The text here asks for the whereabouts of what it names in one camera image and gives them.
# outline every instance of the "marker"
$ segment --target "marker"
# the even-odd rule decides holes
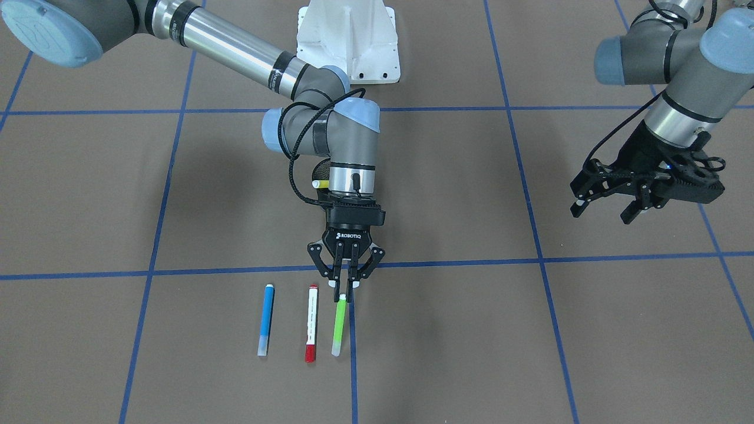
[[[314,362],[317,357],[317,298],[316,284],[309,286],[309,313],[306,321],[306,354],[304,361]]]
[[[267,284],[265,287],[265,303],[262,307],[262,325],[259,326],[259,348],[257,356],[267,356],[267,342],[270,339],[270,323],[272,321],[272,300],[275,297],[275,287]]]
[[[335,309],[335,329],[333,330],[333,356],[340,356],[340,345],[343,341],[343,321],[345,320],[345,293],[341,293],[338,298],[338,305]]]

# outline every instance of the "red marker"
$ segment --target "red marker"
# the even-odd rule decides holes
[[[314,362],[317,357],[317,298],[319,288],[316,284],[309,286],[309,312],[306,321],[306,355],[304,360]]]

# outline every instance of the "blue end cap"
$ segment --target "blue end cap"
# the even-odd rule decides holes
[[[265,112],[264,118],[262,118],[262,140],[265,141],[265,146],[273,152],[282,153],[280,148],[280,142],[277,141],[277,123],[280,122],[280,116],[283,115],[283,108],[270,109]],[[285,140],[285,133],[283,132],[283,143],[288,143]]]
[[[379,105],[371,100],[349,97],[335,105],[335,111],[370,130],[379,132]]]
[[[42,0],[4,0],[2,18],[12,33],[40,57],[78,68],[102,57],[97,37],[75,18]]]
[[[606,85],[626,85],[623,76],[621,37],[606,38],[594,54],[594,76]]]
[[[737,74],[754,74],[754,11],[725,12],[699,41],[702,55],[713,65]]]
[[[343,69],[340,69],[339,67],[334,65],[322,66],[322,69],[333,71],[335,75],[340,78],[340,82],[343,83],[343,90],[345,90],[346,93],[351,91],[351,80],[348,78],[348,75],[345,74]]]

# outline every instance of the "blue tape grid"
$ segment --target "blue tape grid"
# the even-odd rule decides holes
[[[624,12],[618,3],[618,0],[614,0],[616,8],[621,16],[621,19],[628,27],[628,22]],[[565,352],[562,347],[562,339],[559,334],[559,328],[557,323],[557,316],[555,312],[555,306],[553,298],[550,292],[549,281],[547,279],[546,263],[579,263],[579,262],[600,262],[600,261],[615,261],[615,260],[671,260],[671,259],[688,259],[688,258],[705,258],[705,257],[717,257],[721,263],[723,271],[728,283],[731,286],[731,290],[739,306],[741,315],[749,330],[749,334],[754,340],[754,327],[752,327],[751,319],[746,311],[743,301],[738,293],[738,289],[728,269],[728,265],[725,262],[726,257],[754,257],[754,251],[732,251],[724,252],[721,250],[712,225],[706,215],[703,206],[699,205],[700,213],[705,222],[710,238],[712,239],[715,252],[702,252],[702,253],[669,253],[669,254],[653,254],[653,255],[617,255],[617,256],[594,256],[594,257],[543,257],[539,237],[537,233],[537,227],[535,222],[534,211],[532,209],[531,199],[529,197],[528,186],[526,183],[526,174],[523,167],[523,161],[520,156],[520,150],[518,147],[515,126],[513,123],[512,111],[517,110],[619,110],[619,109],[637,109],[639,106],[511,106],[507,97],[507,88],[504,80],[504,73],[501,66],[499,57],[497,42],[495,39],[495,33],[492,26],[492,17],[489,12],[489,4],[487,0],[484,0],[487,24],[490,33],[490,39],[492,41],[492,49],[495,54],[495,62],[498,68],[498,76],[500,78],[501,90],[503,93],[504,106],[439,106],[439,107],[387,107],[382,108],[383,112],[445,112],[445,111],[505,111],[507,113],[508,123],[510,126],[511,136],[513,138],[513,147],[516,152],[516,162],[519,166],[520,177],[522,182],[522,188],[524,196],[526,198],[527,209],[529,212],[529,221],[532,226],[532,236],[535,240],[535,246],[537,250],[537,258],[524,258],[524,259],[512,259],[512,260],[459,260],[459,261],[431,261],[431,262],[403,262],[403,263],[383,263],[381,268],[408,268],[408,267],[430,267],[430,266],[490,266],[490,265],[511,265],[511,264],[524,264],[524,263],[538,263],[540,266],[545,293],[547,295],[547,303],[550,308],[550,318],[553,324],[553,332],[556,338],[556,344],[561,360],[561,366],[563,371],[563,379],[565,382],[566,390],[569,396],[569,403],[572,411],[572,418],[574,423],[579,422],[578,411],[576,408],[573,391],[570,383],[570,377],[568,367],[566,363]],[[187,109],[186,104],[188,101],[189,88],[191,85],[192,73],[195,63],[196,53],[192,54],[188,73],[186,76],[185,89],[183,94],[183,100],[181,109],[134,109],[134,110],[71,110],[71,111],[13,111],[12,106],[15,98],[20,89],[23,77],[26,74],[29,63],[32,59],[32,53],[29,52],[20,74],[14,85],[11,97],[5,107],[4,111],[0,112],[0,131],[2,131],[7,121],[8,116],[40,116],[40,115],[134,115],[134,114],[178,114],[178,124],[176,126],[176,135],[173,141],[173,150],[170,156],[170,164],[168,166],[168,172],[165,181],[164,193],[161,202],[161,209],[158,217],[157,229],[155,230],[155,239],[152,249],[152,256],[150,259],[149,269],[145,271],[115,271],[115,272],[70,272],[70,273],[51,273],[51,274],[25,274],[25,275],[0,275],[0,281],[24,281],[24,280],[38,280],[38,279],[65,279],[65,278],[114,278],[114,277],[145,277],[146,283],[144,288],[144,294],[142,299],[142,305],[139,311],[139,320],[136,328],[136,335],[134,337],[133,351],[131,355],[131,361],[129,371],[127,375],[126,386],[124,390],[123,402],[121,405],[121,414],[119,417],[119,423],[124,424],[126,420],[126,414],[128,409],[128,403],[130,400],[130,391],[133,385],[133,375],[136,369],[136,360],[139,353],[139,345],[141,335],[143,331],[144,320],[146,318],[146,308],[149,302],[149,292],[151,289],[151,283],[154,276],[157,275],[200,275],[200,274],[226,274],[226,273],[247,273],[247,272],[296,272],[296,271],[311,271],[314,270],[313,266],[258,266],[258,267],[244,267],[244,268],[224,268],[224,269],[168,269],[157,270],[155,269],[155,263],[157,259],[157,252],[160,243],[160,236],[162,230],[162,224],[164,221],[164,214],[167,207],[167,198],[170,193],[170,181],[172,169],[175,164],[176,151],[179,144],[183,118],[185,114],[194,113],[261,113],[266,112],[267,109]],[[654,87],[651,87],[652,93],[655,94]],[[754,109],[754,105],[740,105],[735,106],[736,109]],[[356,348],[356,319],[355,319],[355,302],[349,306],[349,330],[351,336],[351,419],[354,424],[358,423],[358,396],[357,396],[357,348]]]

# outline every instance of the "silver arm tube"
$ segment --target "silver arm tube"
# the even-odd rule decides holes
[[[306,62],[293,54],[192,2],[157,2],[151,30],[158,38],[171,38],[290,98],[306,66]]]

